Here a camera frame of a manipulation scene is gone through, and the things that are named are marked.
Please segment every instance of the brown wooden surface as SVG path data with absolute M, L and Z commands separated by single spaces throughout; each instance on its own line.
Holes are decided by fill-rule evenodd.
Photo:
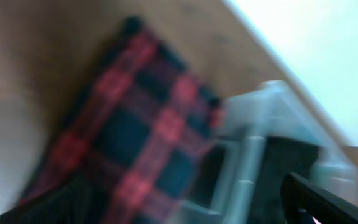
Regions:
M 0 206 L 22 188 L 87 81 L 101 43 L 133 14 L 146 19 L 222 97 L 284 79 L 323 120 L 220 0 L 0 0 Z M 12 187 L 4 188 L 6 182 Z

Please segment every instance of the folded plaid shirt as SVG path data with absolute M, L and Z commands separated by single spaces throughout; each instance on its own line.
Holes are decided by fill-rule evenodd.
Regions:
M 85 223 L 160 223 L 211 149 L 220 101 L 134 17 L 98 70 L 21 203 L 80 174 L 98 189 Z

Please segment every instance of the red and black plaid fabric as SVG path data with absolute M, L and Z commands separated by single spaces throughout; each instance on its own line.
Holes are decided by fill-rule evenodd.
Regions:
M 102 189 L 90 201 L 94 220 L 86 223 L 160 223 L 211 148 L 219 105 L 139 19 L 130 18 L 21 202 L 80 173 Z

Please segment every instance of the plaid cloth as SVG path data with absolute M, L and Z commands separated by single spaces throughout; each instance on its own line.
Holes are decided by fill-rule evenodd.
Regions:
M 85 223 L 160 223 L 192 183 L 220 101 L 143 23 L 127 19 L 21 200 L 84 175 Z

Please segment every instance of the white wall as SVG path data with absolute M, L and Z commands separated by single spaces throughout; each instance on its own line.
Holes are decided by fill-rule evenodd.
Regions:
M 227 0 L 358 146 L 358 0 Z

